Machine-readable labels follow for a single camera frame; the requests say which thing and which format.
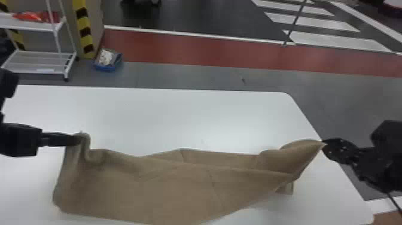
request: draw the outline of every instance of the fabric fold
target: fabric fold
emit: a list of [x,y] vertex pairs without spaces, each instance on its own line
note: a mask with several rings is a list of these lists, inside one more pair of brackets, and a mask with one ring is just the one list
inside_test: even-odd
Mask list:
[[135,157],[67,147],[53,193],[62,211],[142,224],[198,224],[289,192],[323,143],[292,142],[258,155],[179,149]]

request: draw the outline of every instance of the yellow and black striped pillar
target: yellow and black striped pillar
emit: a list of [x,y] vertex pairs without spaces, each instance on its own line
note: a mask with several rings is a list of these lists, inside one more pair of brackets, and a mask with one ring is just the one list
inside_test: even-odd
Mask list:
[[77,17],[77,29],[84,58],[93,59],[95,57],[95,47],[93,45],[86,0],[72,0],[72,7]]
[[[0,10],[8,13],[8,7],[7,7],[7,0],[0,0]],[[10,34],[11,34],[11,39],[17,44],[18,48],[20,50],[25,51],[25,45],[24,45],[24,39],[22,38],[22,35],[20,34],[19,31],[14,30],[14,29],[9,29]]]

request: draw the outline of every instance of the concrete floor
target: concrete floor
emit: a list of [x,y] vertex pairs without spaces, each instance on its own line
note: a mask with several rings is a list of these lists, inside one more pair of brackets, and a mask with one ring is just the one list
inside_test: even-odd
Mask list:
[[[79,61],[70,74],[69,83],[55,75],[22,75],[21,83],[285,92],[322,139],[342,137],[361,147],[371,146],[369,135],[383,120],[402,120],[401,78],[138,62],[125,62],[107,73],[95,71],[91,60]],[[343,168],[365,200],[385,197]]]

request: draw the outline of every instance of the red object on shelf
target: red object on shelf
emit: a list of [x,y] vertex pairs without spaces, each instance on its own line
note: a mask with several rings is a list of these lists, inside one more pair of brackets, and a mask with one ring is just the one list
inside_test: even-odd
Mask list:
[[[55,23],[59,23],[60,22],[59,13],[53,11],[52,15],[53,15],[53,21]],[[30,22],[51,23],[48,11],[15,13],[13,17],[19,20],[30,21]]]
[[42,22],[42,18],[39,14],[34,12],[15,13],[13,17],[24,21]]
[[[54,21],[55,23],[59,23],[59,22],[60,22],[59,13],[58,13],[58,12],[55,12],[55,11],[53,11],[53,12],[51,12],[51,13],[52,13],[52,15],[53,15],[53,21]],[[50,20],[50,16],[49,16],[49,12],[48,12],[48,11],[43,11],[43,12],[41,12],[41,13],[40,13],[40,17],[41,17],[41,19],[42,19],[43,22],[45,22],[45,23],[51,23],[51,20]]]

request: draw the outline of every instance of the metal shelf rack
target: metal shelf rack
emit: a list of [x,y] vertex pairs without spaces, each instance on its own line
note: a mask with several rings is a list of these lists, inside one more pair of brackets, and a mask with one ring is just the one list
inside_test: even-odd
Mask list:
[[[57,52],[22,51],[19,50],[17,44],[12,40],[16,50],[3,63],[1,68],[8,69],[13,72],[27,74],[62,74],[64,81],[68,81],[69,71],[77,57],[74,40],[72,39],[71,30],[66,20],[64,7],[61,0],[58,1],[60,9],[63,13],[63,17],[60,19],[59,23],[54,22],[53,13],[50,7],[50,0],[45,1],[51,23],[21,21],[15,19],[10,13],[0,13],[0,28],[6,29],[9,37],[11,37],[11,34],[8,29],[51,32],[56,40]],[[64,24],[67,26],[68,35],[71,40],[73,49],[72,53],[62,53],[60,48],[59,31]]]

